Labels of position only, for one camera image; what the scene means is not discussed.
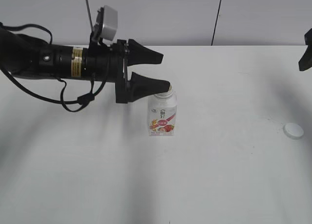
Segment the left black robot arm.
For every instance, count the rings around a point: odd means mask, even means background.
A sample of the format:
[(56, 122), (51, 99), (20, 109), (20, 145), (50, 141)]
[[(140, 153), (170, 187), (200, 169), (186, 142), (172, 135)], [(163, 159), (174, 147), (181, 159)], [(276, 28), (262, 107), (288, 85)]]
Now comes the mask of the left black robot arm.
[(128, 67), (160, 64), (163, 55), (135, 40), (118, 40), (106, 45), (90, 41), (88, 48), (53, 44), (22, 34), (27, 25), (0, 27), (0, 69), (14, 83), (18, 79), (65, 79), (114, 83), (117, 103), (165, 93), (170, 82), (152, 79), (137, 73), (128, 74)]

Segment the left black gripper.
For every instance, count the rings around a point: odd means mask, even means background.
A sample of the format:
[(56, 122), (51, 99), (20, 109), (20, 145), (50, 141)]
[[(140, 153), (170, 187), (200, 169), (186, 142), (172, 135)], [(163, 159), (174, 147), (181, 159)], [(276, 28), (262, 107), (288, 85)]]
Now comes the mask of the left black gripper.
[(95, 81), (100, 81), (101, 85), (95, 92), (90, 90), (83, 95), (82, 103), (92, 102), (107, 82), (115, 84), (117, 103), (126, 104), (146, 96), (167, 93), (170, 89), (169, 81), (148, 78), (135, 72), (128, 80), (128, 66), (158, 65), (162, 63), (163, 57), (163, 54), (144, 47), (134, 39), (119, 39), (110, 46), (102, 40), (90, 40), (87, 51), (83, 53), (83, 76), (91, 81), (91, 85)]

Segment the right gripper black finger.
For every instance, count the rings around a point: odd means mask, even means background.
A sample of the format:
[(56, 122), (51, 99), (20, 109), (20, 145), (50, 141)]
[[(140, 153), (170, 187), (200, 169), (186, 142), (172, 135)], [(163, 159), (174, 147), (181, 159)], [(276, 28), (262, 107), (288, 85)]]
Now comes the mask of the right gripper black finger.
[(299, 70), (306, 71), (312, 67), (312, 28), (304, 35), (307, 48), (298, 62)]

